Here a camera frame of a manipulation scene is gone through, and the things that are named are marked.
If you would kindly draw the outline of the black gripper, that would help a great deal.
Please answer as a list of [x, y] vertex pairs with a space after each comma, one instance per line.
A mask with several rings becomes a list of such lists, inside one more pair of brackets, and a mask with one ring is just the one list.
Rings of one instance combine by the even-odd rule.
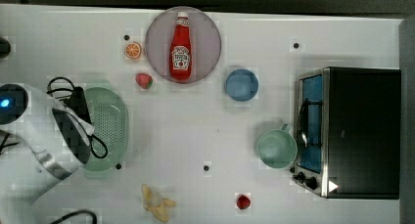
[[82, 120], [87, 123], [91, 122], [84, 90], [81, 87], [75, 87], [68, 99], [64, 103], [73, 110]]

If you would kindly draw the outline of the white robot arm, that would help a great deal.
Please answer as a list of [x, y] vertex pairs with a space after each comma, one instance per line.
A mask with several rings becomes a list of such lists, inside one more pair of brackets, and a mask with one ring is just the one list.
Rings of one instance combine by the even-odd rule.
[[1, 155], [1, 224], [35, 224], [32, 204], [89, 160], [94, 126], [50, 95], [9, 83], [1, 130], [18, 139]]

